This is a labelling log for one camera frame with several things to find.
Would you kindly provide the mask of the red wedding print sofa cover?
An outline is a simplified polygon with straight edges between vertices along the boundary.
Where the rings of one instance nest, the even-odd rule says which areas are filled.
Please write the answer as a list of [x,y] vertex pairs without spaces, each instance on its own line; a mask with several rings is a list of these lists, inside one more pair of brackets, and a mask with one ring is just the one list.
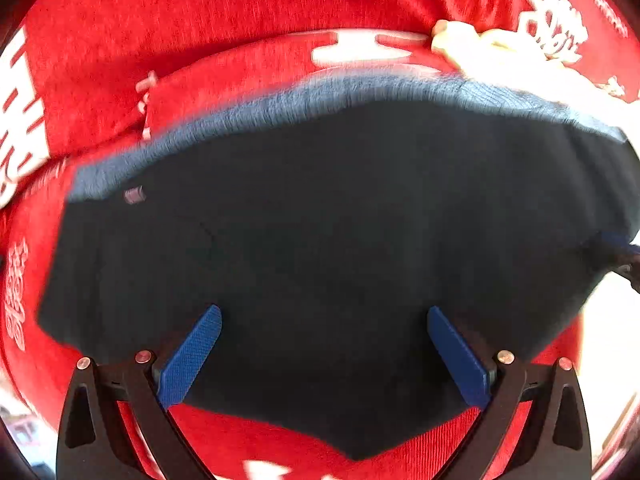
[[[78,360],[118,364],[142,349],[158,351],[208,308],[183,330],[116,362],[101,362],[40,327],[77,171],[196,118],[320,78],[486,84],[432,51],[439,20],[471,24],[480,34],[526,34],[547,58],[594,84],[616,78],[625,91],[620,99],[541,99],[620,130],[639,160],[639,17],[620,0],[1,0],[1,373],[53,427],[55,477]],[[615,273],[602,234],[613,233],[582,248],[588,262],[602,266],[600,281]],[[582,307],[537,354],[515,356],[544,365],[567,358],[576,372]],[[480,414],[454,386],[460,413],[365,458],[271,422],[198,408],[188,401],[192,387],[169,413],[212,479],[437,479]]]

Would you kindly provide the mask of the cream fleece blanket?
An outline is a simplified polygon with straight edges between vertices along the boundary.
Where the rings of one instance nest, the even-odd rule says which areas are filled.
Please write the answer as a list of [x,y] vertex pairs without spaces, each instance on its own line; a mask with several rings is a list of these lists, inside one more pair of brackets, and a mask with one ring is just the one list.
[[561,61],[547,58],[531,36],[518,32],[491,29],[480,34],[471,24],[439,20],[432,29],[432,51],[466,78],[551,102],[625,95],[616,78],[594,84]]

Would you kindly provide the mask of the black pants blue patterned trim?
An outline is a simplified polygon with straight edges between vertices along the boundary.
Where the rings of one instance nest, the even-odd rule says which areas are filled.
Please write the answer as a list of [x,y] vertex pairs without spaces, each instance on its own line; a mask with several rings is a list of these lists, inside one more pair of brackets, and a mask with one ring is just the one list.
[[189,403],[365,458],[463,408],[431,307],[531,358],[602,278],[585,244],[638,229],[614,127],[461,78],[320,78],[81,167],[38,322],[116,362],[217,306]]

